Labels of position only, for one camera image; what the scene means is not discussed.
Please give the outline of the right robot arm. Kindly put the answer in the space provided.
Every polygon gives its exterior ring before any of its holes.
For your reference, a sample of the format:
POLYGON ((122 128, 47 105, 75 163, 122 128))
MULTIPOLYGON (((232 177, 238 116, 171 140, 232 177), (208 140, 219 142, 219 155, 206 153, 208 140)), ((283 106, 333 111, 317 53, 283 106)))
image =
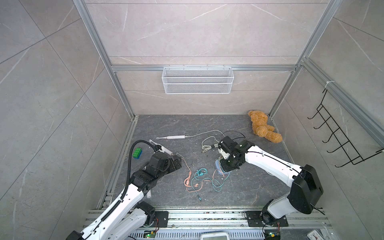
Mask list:
POLYGON ((324 193, 317 171, 310 165, 302 167, 286 162, 248 140, 237 143, 230 137, 224 137, 218 143, 218 150, 222 158, 217 168, 224 174, 248 163, 263 169, 290 188, 288 194, 269 201, 263 207, 260 219, 267 226, 294 212, 311 214, 324 193))

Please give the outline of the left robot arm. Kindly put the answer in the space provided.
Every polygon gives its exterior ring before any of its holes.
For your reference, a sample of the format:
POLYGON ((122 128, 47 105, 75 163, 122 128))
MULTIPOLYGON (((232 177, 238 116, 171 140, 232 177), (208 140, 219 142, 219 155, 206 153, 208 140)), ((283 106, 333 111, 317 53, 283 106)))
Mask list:
POLYGON ((155 221, 155 208, 143 198, 165 175, 182 168, 182 158, 162 145, 145 140, 135 141, 128 155, 126 185, 113 203, 81 232, 72 231, 68 240, 124 240, 136 229, 155 221), (132 157, 137 144, 143 143, 153 150, 150 160, 138 171, 131 173, 132 157))

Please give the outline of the blue power strip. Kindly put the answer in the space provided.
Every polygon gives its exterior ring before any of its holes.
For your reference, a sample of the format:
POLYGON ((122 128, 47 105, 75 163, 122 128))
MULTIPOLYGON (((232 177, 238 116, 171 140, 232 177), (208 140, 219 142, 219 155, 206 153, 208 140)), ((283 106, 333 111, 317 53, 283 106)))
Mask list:
POLYGON ((218 173, 221 175, 221 176, 228 176, 230 174, 230 172, 225 172, 221 166, 221 163, 220 163, 220 160, 217 159, 215 161, 215 166, 216 166, 216 169, 218 171, 218 173))

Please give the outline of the green toy block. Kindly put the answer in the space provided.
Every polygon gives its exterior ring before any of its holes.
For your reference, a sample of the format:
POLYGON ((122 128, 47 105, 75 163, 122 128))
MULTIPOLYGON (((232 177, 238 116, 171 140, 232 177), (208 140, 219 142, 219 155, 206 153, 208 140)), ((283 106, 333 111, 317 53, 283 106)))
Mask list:
POLYGON ((141 154, 142 154, 142 152, 143 152, 142 148, 135 148, 133 153, 132 153, 132 157, 134 159, 139 159, 141 154))

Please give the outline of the brown teddy bear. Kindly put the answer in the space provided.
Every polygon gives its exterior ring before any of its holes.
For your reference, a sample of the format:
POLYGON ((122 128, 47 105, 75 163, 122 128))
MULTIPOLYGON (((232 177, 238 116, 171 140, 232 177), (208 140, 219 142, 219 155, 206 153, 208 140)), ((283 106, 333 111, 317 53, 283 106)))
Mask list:
POLYGON ((262 111, 249 111, 253 133, 265 138, 272 143, 280 143, 283 140, 281 134, 275 132, 275 127, 267 124, 268 116, 262 111))

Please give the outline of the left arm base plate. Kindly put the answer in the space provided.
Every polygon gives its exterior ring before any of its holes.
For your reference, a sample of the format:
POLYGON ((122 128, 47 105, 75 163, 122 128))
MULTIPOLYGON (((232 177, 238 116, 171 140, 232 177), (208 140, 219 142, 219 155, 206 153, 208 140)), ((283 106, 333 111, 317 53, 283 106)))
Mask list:
POLYGON ((168 211, 156 211, 154 215, 147 221, 144 227, 157 227, 157 228, 166 228, 169 222, 169 212, 168 211))

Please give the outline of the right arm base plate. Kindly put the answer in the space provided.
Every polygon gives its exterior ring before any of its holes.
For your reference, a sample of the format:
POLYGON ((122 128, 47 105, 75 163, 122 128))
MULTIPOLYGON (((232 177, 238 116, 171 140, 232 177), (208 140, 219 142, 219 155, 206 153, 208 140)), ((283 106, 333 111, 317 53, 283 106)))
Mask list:
POLYGON ((268 213, 262 211, 246 211, 246 220, 249 227, 288 227, 288 221, 285 216, 275 219, 268 213))

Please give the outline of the black wall hook rack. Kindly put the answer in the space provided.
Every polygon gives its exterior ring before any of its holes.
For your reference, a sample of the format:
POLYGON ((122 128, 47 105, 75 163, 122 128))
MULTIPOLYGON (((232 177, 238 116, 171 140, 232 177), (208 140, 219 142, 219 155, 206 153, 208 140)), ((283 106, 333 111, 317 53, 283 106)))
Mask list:
POLYGON ((313 127, 314 130, 319 130, 323 126, 326 126, 330 131, 329 138, 326 141, 322 141, 324 144, 329 143, 332 139, 334 139, 337 143, 337 146, 333 150, 327 150, 328 154, 332 154, 337 152, 338 150, 342 150, 343 153, 347 157, 347 161, 341 165, 335 165, 336 168, 342 168, 346 165, 358 165, 363 163, 373 157, 381 155, 384 153, 384 149, 381 148, 375 151, 369 157, 364 158, 355 145, 352 143, 350 138, 347 136, 346 132, 342 130, 342 127, 337 123, 335 118, 331 115, 331 113, 327 110, 324 105, 324 100, 327 95, 328 90, 323 90, 323 97, 316 108, 316 112, 312 117, 307 117, 308 120, 313 120, 316 117, 320 117, 322 123, 318 127, 313 127))

